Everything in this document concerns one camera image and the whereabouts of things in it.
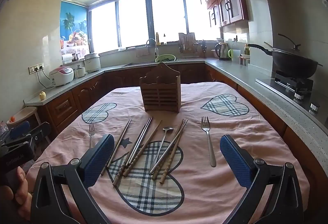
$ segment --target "power outlet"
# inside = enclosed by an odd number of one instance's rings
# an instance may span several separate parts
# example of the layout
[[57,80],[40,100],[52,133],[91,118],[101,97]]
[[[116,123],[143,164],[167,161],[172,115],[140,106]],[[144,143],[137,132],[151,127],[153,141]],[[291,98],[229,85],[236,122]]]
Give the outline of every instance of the power outlet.
[[44,64],[43,64],[43,63],[37,64],[37,65],[34,65],[34,66],[32,66],[32,67],[28,67],[28,73],[29,73],[29,74],[35,73],[37,70],[40,69],[40,66],[42,66],[42,68],[44,68]]

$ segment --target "screw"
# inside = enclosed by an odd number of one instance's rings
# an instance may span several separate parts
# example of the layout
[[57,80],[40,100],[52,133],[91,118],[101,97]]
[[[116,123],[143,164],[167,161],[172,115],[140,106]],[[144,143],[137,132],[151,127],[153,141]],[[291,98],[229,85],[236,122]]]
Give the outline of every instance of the screw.
[[287,162],[287,163],[286,163],[286,167],[288,167],[288,168],[293,168],[294,166],[293,166],[292,163]]
[[48,166],[49,166],[49,163],[48,163],[48,162],[44,162],[44,163],[41,165],[42,168],[47,168]]
[[74,159],[71,160],[71,164],[72,164],[72,165],[76,165],[76,164],[78,164],[79,162],[80,162],[80,160],[79,160],[78,158],[74,158]]
[[256,164],[258,164],[258,165],[263,165],[263,164],[264,164],[264,160],[261,159],[261,158],[257,158],[257,159],[255,160],[255,162],[256,162]]

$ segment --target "blue sky in poster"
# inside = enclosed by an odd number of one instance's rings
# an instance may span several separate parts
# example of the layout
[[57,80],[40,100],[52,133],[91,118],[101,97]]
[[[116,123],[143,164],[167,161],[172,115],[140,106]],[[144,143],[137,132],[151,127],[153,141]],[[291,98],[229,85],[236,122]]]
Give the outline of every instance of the blue sky in poster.
[[62,39],[63,36],[65,36],[65,41],[68,40],[69,35],[71,34],[71,30],[66,30],[63,23],[63,20],[66,19],[66,13],[71,13],[74,16],[75,28],[72,29],[73,31],[80,28],[81,22],[84,22],[85,27],[87,26],[87,9],[82,6],[62,1],[60,7],[60,38]]

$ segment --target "black cable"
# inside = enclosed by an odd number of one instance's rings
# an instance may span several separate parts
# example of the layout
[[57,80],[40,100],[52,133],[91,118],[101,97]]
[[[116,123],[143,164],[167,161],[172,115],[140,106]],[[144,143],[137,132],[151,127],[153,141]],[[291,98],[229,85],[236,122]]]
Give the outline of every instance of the black cable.
[[39,80],[39,82],[40,82],[40,78],[39,78],[39,74],[38,74],[38,70],[36,70],[36,74],[37,74],[37,76],[38,76],[38,80]]
[[44,74],[48,79],[50,79],[50,78],[44,73],[44,71],[43,71],[43,67],[42,67],[42,66],[40,67],[40,69],[42,69],[43,74]]

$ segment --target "black wok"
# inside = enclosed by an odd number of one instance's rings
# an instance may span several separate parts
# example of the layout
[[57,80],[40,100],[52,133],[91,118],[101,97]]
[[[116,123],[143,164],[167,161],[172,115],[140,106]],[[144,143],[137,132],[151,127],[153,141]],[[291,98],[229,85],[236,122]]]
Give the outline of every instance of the black wok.
[[273,62],[277,65],[278,69],[293,78],[307,79],[314,74],[318,65],[322,66],[312,59],[301,56],[298,53],[298,46],[300,45],[294,44],[294,48],[292,48],[291,51],[285,51],[277,48],[272,48],[272,51],[269,51],[257,44],[248,44],[248,46],[258,48],[265,52],[268,56],[272,56]]

